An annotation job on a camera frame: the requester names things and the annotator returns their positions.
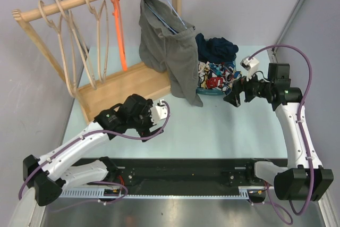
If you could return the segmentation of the navy blue shorts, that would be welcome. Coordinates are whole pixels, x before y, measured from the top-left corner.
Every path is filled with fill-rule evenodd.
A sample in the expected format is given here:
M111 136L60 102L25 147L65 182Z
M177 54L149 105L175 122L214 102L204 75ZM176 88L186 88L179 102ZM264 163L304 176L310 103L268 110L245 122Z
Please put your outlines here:
M221 64L233 62L236 59L236 53L239 47L232 42L221 38L210 38L206 40L202 33L195 37L198 49L198 60L200 62L210 62Z

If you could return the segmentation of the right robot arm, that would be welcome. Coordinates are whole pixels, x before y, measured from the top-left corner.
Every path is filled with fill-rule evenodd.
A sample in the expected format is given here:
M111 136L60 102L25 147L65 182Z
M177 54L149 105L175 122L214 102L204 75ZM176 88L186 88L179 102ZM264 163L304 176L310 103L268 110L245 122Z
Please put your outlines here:
M323 167L315 152L305 121L305 108L301 105L301 89L291 87L289 75L289 64L270 63L267 80L259 80L255 74L250 79L238 78L224 101L239 107L240 93L244 93L246 102L264 98L271 104L282 128L287 166L257 161L245 171L246 181L251 185L266 181L274 186L280 200L318 201L333 182L334 175L332 170Z

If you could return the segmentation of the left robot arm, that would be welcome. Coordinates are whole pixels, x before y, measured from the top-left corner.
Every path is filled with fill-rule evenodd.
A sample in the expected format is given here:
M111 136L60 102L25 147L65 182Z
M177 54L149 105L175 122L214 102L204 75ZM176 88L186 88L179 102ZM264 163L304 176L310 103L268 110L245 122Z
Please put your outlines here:
M35 191L39 206L54 202L63 191L84 184L119 186L115 194L127 194L117 165L107 156L89 164L74 166L86 153L116 137L146 142L164 131L164 127L151 130L157 123L165 124L170 117L169 105L160 100L132 94L125 102L117 103L102 110L77 136L51 152L23 160L23 187ZM128 136L126 132L135 130L138 136Z

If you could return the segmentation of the grey shorts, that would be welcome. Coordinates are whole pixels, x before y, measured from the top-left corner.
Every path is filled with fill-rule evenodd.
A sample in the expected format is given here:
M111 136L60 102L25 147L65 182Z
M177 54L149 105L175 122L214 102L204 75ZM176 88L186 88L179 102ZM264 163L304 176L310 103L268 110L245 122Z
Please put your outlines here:
M198 87L198 49L194 25L191 32L171 35L140 1L139 26L141 39L139 56L143 63L160 73L167 72L171 93L185 98L191 105L202 107L203 102L196 93Z

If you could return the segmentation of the wooden hanger middle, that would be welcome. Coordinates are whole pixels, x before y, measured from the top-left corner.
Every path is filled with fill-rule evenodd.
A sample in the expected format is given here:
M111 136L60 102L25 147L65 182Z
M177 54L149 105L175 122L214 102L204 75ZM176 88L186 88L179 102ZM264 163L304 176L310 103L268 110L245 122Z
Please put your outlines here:
M65 13L64 9L61 7L61 0L55 0L61 15L63 16L64 20L67 22L70 30L72 31L72 35L75 39L75 42L77 44L77 47L80 52L80 56L82 59L82 63L84 66L84 69L86 71L86 75L89 79L89 83L91 87L96 90L97 89L97 83L94 75L94 68L89 56L89 51L86 48L85 40L79 31L79 27L77 23L75 22L74 16L72 11L68 11L68 14Z

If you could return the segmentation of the wooden hanger far left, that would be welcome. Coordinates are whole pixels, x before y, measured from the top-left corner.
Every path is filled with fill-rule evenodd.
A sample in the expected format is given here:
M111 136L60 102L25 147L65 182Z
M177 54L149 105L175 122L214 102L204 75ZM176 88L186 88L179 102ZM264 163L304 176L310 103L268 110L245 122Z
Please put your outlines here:
M39 9L39 12L40 12L42 18L45 20L45 22L47 23L47 25L50 28L55 30L55 32L57 34L67 90L68 90L71 97L76 98L76 92L77 92L77 89L76 89L76 78L77 78L77 76L76 76L76 74L77 73L76 73L75 51L74 51L74 45L73 45L73 39L72 39L72 31L69 29L70 43L71 43L71 60L72 60L72 79L71 79L70 73L69 73L69 65L68 65L69 62L66 59L64 44L63 44L63 38L62 38L62 23L63 23L64 18L63 18L62 15L60 15L58 25L56 25L53 20L49 20L47 18L47 15L44 11L44 6L45 6L45 3L42 0L39 0L38 9Z

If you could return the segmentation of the orange plastic hanger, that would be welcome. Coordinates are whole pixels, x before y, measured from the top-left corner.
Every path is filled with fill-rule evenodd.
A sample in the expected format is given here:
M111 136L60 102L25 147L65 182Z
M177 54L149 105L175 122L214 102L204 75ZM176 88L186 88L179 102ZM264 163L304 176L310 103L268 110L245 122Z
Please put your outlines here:
M120 0L110 0L113 5L112 15L115 19L116 26L116 38L118 44L118 50L120 55L120 61L123 71L128 69L125 56L125 43L124 43L124 32L123 32L123 20L120 7Z

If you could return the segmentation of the teal plastic basket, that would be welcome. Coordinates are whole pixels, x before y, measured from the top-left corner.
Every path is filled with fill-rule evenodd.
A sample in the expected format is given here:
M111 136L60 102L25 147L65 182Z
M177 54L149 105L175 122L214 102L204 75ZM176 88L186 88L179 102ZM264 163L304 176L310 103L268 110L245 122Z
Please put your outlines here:
M221 38L206 39L202 33L195 37L198 48L198 87L203 95L228 95L233 81L240 76L236 70L237 45Z

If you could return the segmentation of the wooden clothes rack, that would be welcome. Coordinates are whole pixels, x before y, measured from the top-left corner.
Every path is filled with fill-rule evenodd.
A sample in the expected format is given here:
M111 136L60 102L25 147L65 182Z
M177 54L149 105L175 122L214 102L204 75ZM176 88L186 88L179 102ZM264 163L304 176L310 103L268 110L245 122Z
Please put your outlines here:
M63 0L61 1L61 7L66 12L75 7L86 5L90 13L95 15L96 24L99 25L100 13L95 13L95 8L91 6L91 2L94 1L98 0ZM172 0L172 4L175 10L180 12L181 0ZM45 5L44 11L47 17L60 13L56 2L51 5ZM63 64L60 65L57 62L50 49L30 24L31 21L43 19L39 9L36 8L27 12L21 12L16 9L12 11L12 15L65 83ZM86 122L92 121L102 108L109 106L110 103L121 101L125 96L132 93L151 99L157 99L170 93L169 78L164 74L153 71L143 63L127 67L126 71L122 70L108 77L105 74L106 70L98 71L99 78L96 79L96 90L91 87L90 83L82 87L76 86L75 99L80 103Z

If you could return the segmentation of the aluminium frame extrusion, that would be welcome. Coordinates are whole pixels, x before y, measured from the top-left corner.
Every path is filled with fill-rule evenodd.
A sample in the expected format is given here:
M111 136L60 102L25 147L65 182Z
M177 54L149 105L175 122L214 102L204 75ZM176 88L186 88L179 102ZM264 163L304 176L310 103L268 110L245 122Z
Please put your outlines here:
M267 54L268 54L270 63L278 63L275 47L267 49Z

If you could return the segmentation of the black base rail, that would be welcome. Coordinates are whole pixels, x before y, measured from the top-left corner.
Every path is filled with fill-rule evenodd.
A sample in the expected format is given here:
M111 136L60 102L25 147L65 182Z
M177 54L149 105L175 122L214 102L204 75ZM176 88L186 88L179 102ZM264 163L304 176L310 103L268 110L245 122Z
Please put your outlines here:
M239 187L264 186L254 174L256 158L110 159L105 181L123 181L129 195L227 196Z

